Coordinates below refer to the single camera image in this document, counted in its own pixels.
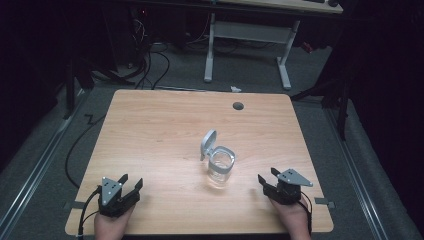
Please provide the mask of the clear jar with grey lid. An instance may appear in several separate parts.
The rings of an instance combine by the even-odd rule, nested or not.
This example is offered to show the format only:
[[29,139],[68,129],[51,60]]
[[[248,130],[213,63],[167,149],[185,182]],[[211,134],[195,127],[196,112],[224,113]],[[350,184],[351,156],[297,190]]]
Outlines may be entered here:
[[216,146],[217,131],[209,130],[200,144],[200,160],[207,159],[207,176],[212,186],[224,188],[236,161],[236,154],[227,147]]

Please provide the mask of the black metal stand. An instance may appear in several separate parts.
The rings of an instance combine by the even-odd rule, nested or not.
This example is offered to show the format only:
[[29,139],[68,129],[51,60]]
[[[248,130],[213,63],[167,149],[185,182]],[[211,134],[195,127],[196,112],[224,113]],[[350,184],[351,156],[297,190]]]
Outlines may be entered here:
[[71,115],[76,111],[76,95],[75,95],[75,82],[80,84],[83,90],[92,90],[94,88],[94,80],[91,72],[97,71],[102,75],[106,76],[112,82],[122,85],[132,85],[132,82],[128,81],[124,77],[118,76],[101,67],[95,62],[81,57],[78,54],[73,54],[70,57],[68,64],[66,65],[66,114],[65,119],[69,119]]
[[323,108],[338,108],[336,130],[342,140],[346,139],[345,125],[350,86],[355,70],[347,64],[338,70],[323,72],[315,85],[290,97],[292,101],[299,101],[307,96],[322,96]]

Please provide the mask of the person's left hand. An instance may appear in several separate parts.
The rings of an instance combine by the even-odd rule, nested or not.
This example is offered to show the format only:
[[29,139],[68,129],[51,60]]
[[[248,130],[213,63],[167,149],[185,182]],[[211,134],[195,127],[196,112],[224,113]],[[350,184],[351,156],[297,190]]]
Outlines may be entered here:
[[97,213],[94,218],[95,240],[121,240],[135,207],[132,206],[120,217],[108,217]]

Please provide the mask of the metal floor rail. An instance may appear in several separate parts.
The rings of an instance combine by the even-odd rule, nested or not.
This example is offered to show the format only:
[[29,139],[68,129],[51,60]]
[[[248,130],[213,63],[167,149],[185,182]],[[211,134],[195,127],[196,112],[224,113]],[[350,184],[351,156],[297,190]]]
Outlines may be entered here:
[[78,95],[73,110],[63,103],[43,117],[0,174],[0,240],[6,240],[13,231],[87,96],[85,92]]
[[382,221],[377,213],[377,209],[370,194],[364,184],[363,178],[358,170],[353,155],[348,147],[348,144],[343,140],[337,129],[337,119],[333,110],[323,110],[327,121],[329,122],[332,132],[335,135],[337,143],[342,151],[343,162],[347,170],[347,175],[351,181],[351,185],[355,191],[362,212],[366,218],[369,228],[372,232],[374,240],[389,240],[387,232],[382,224]]

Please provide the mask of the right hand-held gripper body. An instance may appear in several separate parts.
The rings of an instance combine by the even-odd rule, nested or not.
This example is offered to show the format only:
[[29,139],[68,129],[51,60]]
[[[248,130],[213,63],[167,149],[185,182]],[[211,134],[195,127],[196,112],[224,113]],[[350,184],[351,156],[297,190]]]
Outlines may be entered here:
[[277,185],[266,182],[263,194],[281,205],[291,205],[301,199],[301,187],[312,187],[313,183],[294,169],[280,172]]

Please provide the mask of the white metal frame desk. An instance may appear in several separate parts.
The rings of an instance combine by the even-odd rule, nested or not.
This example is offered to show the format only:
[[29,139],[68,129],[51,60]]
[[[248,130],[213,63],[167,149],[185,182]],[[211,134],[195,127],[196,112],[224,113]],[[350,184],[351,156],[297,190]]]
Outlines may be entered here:
[[[269,10],[288,10],[291,13],[323,14],[339,16],[343,8],[337,0],[208,0],[213,6],[220,3],[247,7],[264,7]],[[230,20],[217,20],[214,13],[209,17],[208,52],[205,63],[204,81],[213,79],[214,41],[216,38],[247,40],[254,42],[282,44],[282,55],[276,58],[282,86],[291,89],[286,61],[295,40],[300,18],[290,20],[290,26],[271,26],[266,24],[241,23]]]

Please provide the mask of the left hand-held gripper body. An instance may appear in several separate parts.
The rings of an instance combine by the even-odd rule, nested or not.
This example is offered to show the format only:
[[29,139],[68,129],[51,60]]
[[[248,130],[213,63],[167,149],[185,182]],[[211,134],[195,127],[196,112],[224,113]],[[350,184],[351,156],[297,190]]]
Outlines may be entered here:
[[102,178],[98,200],[100,214],[114,218],[120,217],[140,200],[140,191],[136,192],[134,189],[123,196],[123,186],[124,184],[118,183],[118,180]]

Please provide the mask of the person's right hand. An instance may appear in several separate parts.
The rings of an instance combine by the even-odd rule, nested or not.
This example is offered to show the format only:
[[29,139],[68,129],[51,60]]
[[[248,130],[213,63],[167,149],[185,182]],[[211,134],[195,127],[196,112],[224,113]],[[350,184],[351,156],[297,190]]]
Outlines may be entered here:
[[311,240],[308,230],[308,215],[305,210],[308,205],[304,198],[301,198],[299,203],[292,205],[281,205],[274,200],[270,200],[270,202],[276,209],[291,240]]

